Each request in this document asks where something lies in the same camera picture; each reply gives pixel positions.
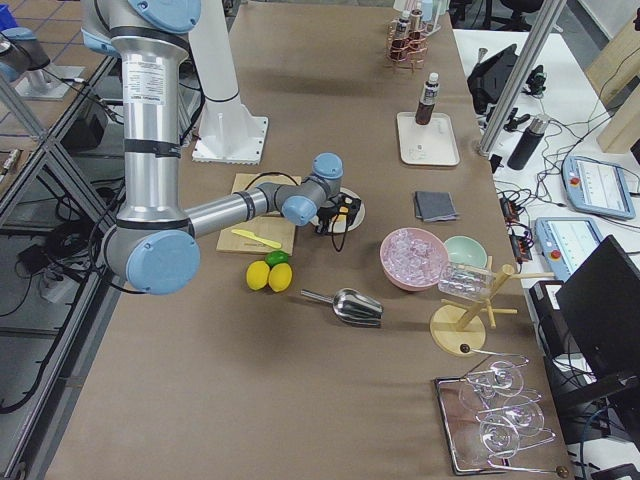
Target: white tray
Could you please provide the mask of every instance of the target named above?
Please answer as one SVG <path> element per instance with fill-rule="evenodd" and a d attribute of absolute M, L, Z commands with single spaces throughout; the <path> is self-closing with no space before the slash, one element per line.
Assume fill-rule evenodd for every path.
<path fill-rule="evenodd" d="M 434 113 L 428 125 L 418 125 L 415 112 L 397 115 L 400 158 L 409 165 L 455 166 L 460 163 L 451 119 Z"/>

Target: metal scoop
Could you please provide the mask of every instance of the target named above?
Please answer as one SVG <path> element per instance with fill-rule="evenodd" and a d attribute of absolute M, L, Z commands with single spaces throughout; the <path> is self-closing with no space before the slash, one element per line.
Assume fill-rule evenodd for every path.
<path fill-rule="evenodd" d="M 305 297 L 333 305 L 333 311 L 342 322 L 353 327 L 380 328 L 382 304 L 351 288 L 342 288 L 332 297 L 309 290 L 301 290 Z"/>

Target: wooden base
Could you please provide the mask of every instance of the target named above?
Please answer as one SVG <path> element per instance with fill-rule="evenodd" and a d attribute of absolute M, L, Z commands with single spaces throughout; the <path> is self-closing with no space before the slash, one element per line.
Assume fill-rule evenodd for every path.
<path fill-rule="evenodd" d="M 465 312 L 463 308 L 445 305 L 436 310 L 429 325 L 431 336 L 436 344 L 445 352 L 459 357 L 472 355 L 472 353 L 462 353 L 460 345 L 466 343 L 471 348 L 482 349 L 487 337 L 480 317 L 473 317 L 465 330 L 456 330 L 456 324 Z"/>

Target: scoop handle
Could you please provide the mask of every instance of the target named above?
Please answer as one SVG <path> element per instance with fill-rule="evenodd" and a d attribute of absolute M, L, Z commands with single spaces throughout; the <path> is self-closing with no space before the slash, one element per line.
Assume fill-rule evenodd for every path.
<path fill-rule="evenodd" d="M 304 288 L 300 290 L 300 293 L 305 297 L 313 298 L 314 300 L 320 300 L 321 302 L 330 303 L 331 305 L 333 305 L 332 297 L 320 295 L 319 293 L 312 292 L 311 290 L 305 290 Z"/>

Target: small bowl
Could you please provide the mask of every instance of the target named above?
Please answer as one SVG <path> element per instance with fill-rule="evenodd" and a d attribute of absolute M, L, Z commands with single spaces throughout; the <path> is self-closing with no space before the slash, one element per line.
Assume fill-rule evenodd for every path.
<path fill-rule="evenodd" d="M 380 245 L 384 274 L 396 287 L 409 292 L 426 290 L 438 283 L 449 263 L 444 243 L 420 228 L 400 228 Z"/>
<path fill-rule="evenodd" d="M 487 252 L 473 238 L 451 237 L 444 242 L 444 246 L 449 252 L 449 261 L 452 263 L 464 263 L 478 268 L 487 266 Z"/>

